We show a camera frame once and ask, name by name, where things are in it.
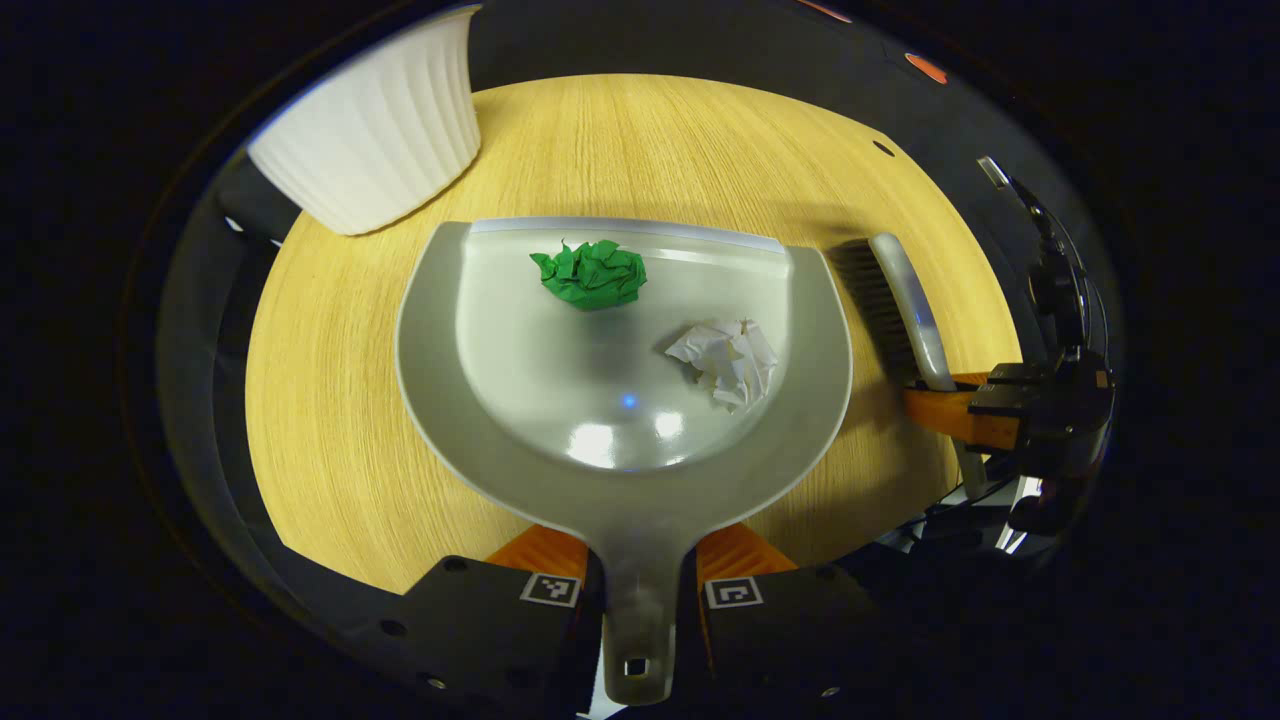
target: white ribbed container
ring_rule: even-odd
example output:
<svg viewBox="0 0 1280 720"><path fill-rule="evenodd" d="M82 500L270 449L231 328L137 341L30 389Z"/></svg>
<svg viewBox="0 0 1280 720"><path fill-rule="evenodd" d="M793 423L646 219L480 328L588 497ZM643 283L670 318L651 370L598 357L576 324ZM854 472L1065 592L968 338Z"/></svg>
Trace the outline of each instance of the white ribbed container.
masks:
<svg viewBox="0 0 1280 720"><path fill-rule="evenodd" d="M253 164L342 234L435 197L480 150L467 70L477 9L424 20L325 76L250 142Z"/></svg>

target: table surface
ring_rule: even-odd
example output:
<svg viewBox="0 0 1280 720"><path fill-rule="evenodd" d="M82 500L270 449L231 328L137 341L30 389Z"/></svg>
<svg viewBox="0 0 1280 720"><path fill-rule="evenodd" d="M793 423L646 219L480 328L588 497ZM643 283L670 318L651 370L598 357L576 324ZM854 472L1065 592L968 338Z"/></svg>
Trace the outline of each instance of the table surface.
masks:
<svg viewBox="0 0 1280 720"><path fill-rule="evenodd" d="M960 215L892 138L780 95L662 76L579 76L475 95L483 147L434 200L358 237L303 213L257 309L246 423L285 546L407 591L443 555L486 557L529 527L444 468L401 401L396 316L447 220L594 215L690 223L829 249L902 242L952 372L1018 361L1009 307ZM884 152L874 143L888 149ZM796 562L827 561L957 483L950 441L902 414L847 292L854 392L818 466L746 524Z"/></svg>

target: crumpled paper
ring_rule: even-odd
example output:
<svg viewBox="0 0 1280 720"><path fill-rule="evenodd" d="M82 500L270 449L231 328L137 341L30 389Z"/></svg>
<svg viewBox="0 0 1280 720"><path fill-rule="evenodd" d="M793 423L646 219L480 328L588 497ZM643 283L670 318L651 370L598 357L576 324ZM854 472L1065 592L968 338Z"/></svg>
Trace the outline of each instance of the crumpled paper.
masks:
<svg viewBox="0 0 1280 720"><path fill-rule="evenodd" d="M755 320L694 325L667 355L701 370L698 384L728 406L746 407L769 392L778 356Z"/></svg>
<svg viewBox="0 0 1280 720"><path fill-rule="evenodd" d="M632 302L640 297L640 286L648 279L644 259L618 250L618 243L609 240L595 245L584 242L575 250L561 241L556 258L545 252L534 252L530 258L543 270L543 287L581 310Z"/></svg>

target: brush bristles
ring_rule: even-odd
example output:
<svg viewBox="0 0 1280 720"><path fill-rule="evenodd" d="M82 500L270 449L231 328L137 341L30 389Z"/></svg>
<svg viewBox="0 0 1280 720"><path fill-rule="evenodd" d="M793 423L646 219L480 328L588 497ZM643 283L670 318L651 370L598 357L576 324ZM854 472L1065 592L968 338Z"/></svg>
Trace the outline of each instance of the brush bristles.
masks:
<svg viewBox="0 0 1280 720"><path fill-rule="evenodd" d="M920 370L915 364L911 338L870 243L851 240L828 250L827 256L854 297L884 373L900 382L913 382Z"/></svg>

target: white bowl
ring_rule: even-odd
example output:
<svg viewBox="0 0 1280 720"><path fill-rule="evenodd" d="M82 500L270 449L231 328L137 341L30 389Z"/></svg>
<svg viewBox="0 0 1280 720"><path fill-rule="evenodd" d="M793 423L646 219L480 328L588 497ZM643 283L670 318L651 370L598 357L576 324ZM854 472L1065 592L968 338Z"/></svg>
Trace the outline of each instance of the white bowl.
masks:
<svg viewBox="0 0 1280 720"><path fill-rule="evenodd" d="M477 9L422 20L321 78L250 142L253 164L342 234L435 197L480 150L467 70Z"/></svg>
<svg viewBox="0 0 1280 720"><path fill-rule="evenodd" d="M640 299L585 313L552 296L529 254L562 238L639 252ZM849 406L852 348L822 254L669 223L444 223L399 313L396 369L422 437L476 491L591 547L605 689L626 705L666 698L685 553L800 482ZM730 414L663 350L690 324L742 318L780 364L769 395ZM648 671L623 673L632 659Z"/></svg>

